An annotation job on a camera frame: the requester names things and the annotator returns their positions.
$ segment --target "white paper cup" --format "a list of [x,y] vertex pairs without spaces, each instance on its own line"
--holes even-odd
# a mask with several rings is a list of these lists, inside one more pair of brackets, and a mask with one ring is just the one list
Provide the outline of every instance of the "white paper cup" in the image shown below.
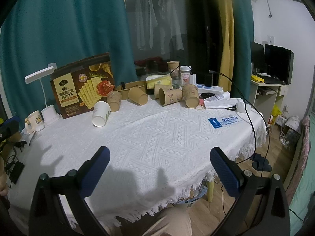
[[96,127],[103,127],[111,113],[111,107],[104,101],[98,101],[94,105],[92,123]]

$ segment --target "teal curtain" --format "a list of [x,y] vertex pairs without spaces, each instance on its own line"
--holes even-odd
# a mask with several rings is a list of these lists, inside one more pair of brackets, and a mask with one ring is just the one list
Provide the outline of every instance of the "teal curtain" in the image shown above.
[[[235,33],[233,81],[248,99],[251,76],[250,42],[254,41],[253,10],[250,0],[232,0],[232,6]],[[231,96],[241,97],[233,86]]]
[[[0,67],[13,115],[23,120],[45,107],[40,82],[25,76],[110,52],[115,84],[137,79],[124,0],[18,0],[0,36]],[[50,78],[42,79],[49,104]]]

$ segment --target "bed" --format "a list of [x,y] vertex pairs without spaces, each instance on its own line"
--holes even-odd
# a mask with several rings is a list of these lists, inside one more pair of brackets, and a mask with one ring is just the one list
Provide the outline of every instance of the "bed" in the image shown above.
[[[315,113],[311,110],[301,122],[301,136],[283,184],[289,208],[303,220],[312,210],[315,198],[315,145],[312,146],[312,143],[315,143]],[[290,235],[293,236],[303,223],[293,212],[289,213]]]

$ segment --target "computer monitor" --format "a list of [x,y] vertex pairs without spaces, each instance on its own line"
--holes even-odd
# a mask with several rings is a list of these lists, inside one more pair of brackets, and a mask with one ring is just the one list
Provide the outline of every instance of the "computer monitor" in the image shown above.
[[270,44],[265,44],[265,58],[268,65],[268,73],[278,77],[286,84],[291,84],[293,71],[293,57],[291,50]]
[[262,73],[266,73],[267,67],[265,63],[264,46],[256,42],[250,42],[250,52],[254,68],[259,69]]

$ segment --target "brown paper cup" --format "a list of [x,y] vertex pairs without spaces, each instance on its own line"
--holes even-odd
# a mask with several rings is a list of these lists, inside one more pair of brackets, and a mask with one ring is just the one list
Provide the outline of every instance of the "brown paper cup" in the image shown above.
[[182,88],[183,100],[186,102],[187,107],[195,108],[199,105],[198,89],[193,84],[185,85]]
[[[172,72],[176,67],[179,66],[179,61],[169,61],[167,62],[167,66],[169,67],[169,72]],[[177,77],[179,72],[179,67],[171,73],[171,77]]]
[[163,85],[163,84],[154,84],[154,99],[158,99],[158,91],[160,89],[169,90],[172,89],[171,85]]
[[179,102],[182,99],[182,91],[180,89],[160,89],[158,92],[159,101],[162,106]]
[[121,99],[121,94],[116,90],[113,90],[107,94],[107,103],[111,107],[111,112],[117,112],[119,110]]
[[129,90],[128,98],[132,101],[138,103],[139,105],[144,105],[148,102],[148,95],[143,92],[139,87],[132,87]]

